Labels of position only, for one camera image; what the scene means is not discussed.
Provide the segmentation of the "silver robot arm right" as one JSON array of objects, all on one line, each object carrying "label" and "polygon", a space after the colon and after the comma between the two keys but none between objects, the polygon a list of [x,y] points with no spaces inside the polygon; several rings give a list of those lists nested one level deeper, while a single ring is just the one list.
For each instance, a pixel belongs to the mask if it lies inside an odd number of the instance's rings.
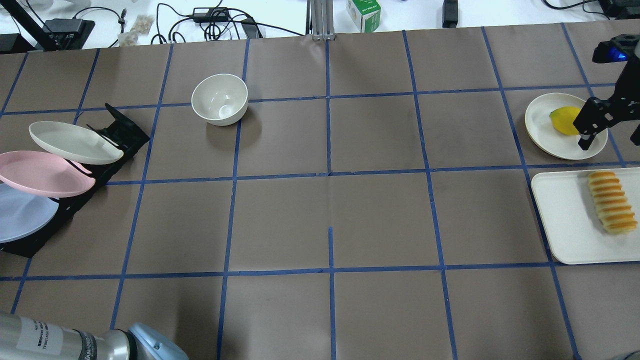
[{"label": "silver robot arm right", "polygon": [[591,96],[573,121],[579,134],[577,144],[583,151],[589,150],[599,133],[619,123],[636,122],[640,118],[639,36],[620,34],[601,41],[593,51],[592,62],[624,62],[625,66],[610,98]]}]

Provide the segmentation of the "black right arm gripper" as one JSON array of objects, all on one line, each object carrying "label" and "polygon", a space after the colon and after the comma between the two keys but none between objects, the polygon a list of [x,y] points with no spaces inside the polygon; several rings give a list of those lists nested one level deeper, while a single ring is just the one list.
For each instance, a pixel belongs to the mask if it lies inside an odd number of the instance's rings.
[{"label": "black right arm gripper", "polygon": [[578,146],[589,150],[595,137],[619,123],[636,120],[636,101],[628,97],[611,96],[602,100],[596,96],[588,98],[573,121],[578,130]]}]

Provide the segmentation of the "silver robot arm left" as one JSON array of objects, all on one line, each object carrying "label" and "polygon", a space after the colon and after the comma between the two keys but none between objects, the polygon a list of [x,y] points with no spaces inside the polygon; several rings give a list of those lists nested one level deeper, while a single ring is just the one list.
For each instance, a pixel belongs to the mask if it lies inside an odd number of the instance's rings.
[{"label": "silver robot arm left", "polygon": [[143,323],[94,335],[2,312],[2,360],[187,360],[166,336]]}]

